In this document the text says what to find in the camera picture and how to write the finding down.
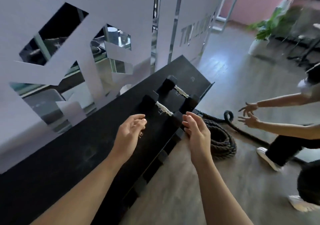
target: black coiled rope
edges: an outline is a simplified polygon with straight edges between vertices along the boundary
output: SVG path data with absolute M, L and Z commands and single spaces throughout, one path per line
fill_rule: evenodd
M 203 120 L 207 125 L 211 133 L 211 154 L 215 159 L 225 159 L 233 157 L 237 152 L 237 145 L 231 135 L 223 129 L 219 124 L 228 124 L 231 128 L 236 130 L 239 134 L 249 138 L 259 144 L 268 146 L 269 143 L 265 142 L 249 133 L 240 130 L 238 127 L 233 125 L 232 121 L 234 118 L 233 113 L 230 110 L 226 110 L 223 114 L 224 119 L 219 119 L 210 116 L 206 113 L 198 111 L 203 115 Z

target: white shoe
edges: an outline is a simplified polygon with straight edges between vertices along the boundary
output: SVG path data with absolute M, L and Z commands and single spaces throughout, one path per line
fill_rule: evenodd
M 311 212 L 311 211 L 315 211 L 315 210 L 319 210 L 320 206 L 313 204 L 313 203 L 308 203 L 304 200 L 302 200 L 302 198 L 300 196 L 289 196 L 288 197 L 289 202 L 291 203 L 291 205 L 297 209 L 298 211 L 301 212 Z
M 266 160 L 268 162 L 268 164 L 275 170 L 275 171 L 281 171 L 283 169 L 283 167 L 277 165 L 276 163 L 272 162 L 270 160 L 270 158 L 268 158 L 266 156 L 266 151 L 267 149 L 266 148 L 263 148 L 263 147 L 260 147 L 260 148 L 257 148 L 257 153 L 258 155 L 260 155 L 261 158 L 263 158 L 264 160 Z

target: foot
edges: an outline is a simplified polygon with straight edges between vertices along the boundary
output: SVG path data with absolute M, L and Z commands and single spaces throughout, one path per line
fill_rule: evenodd
M 310 212 L 310 211 L 320 210 L 320 206 L 313 203 L 308 203 L 302 200 L 300 196 L 289 196 L 288 199 L 290 204 L 298 211 Z
M 277 165 L 276 163 L 272 162 L 270 158 L 268 158 L 266 156 L 266 148 L 260 147 L 257 148 L 257 153 L 258 155 L 260 155 L 261 158 L 263 158 L 264 160 L 266 160 L 268 162 L 268 164 L 275 170 L 275 171 L 281 171 L 283 167 Z

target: white plant pot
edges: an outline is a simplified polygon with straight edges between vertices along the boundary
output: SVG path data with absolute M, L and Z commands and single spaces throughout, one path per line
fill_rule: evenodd
M 249 48 L 249 54 L 252 56 L 264 55 L 269 40 L 254 40 Z

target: dumbbell handle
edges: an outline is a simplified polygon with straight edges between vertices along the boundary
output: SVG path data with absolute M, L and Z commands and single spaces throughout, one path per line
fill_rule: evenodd
M 180 89 L 178 86 L 174 86 L 174 89 L 186 99 L 189 98 L 189 95 L 187 95 L 187 93 Z
M 166 113 L 167 115 L 169 116 L 174 115 L 166 106 L 160 104 L 159 102 L 156 102 L 155 105 L 158 106 L 158 108 L 162 110 L 164 113 Z

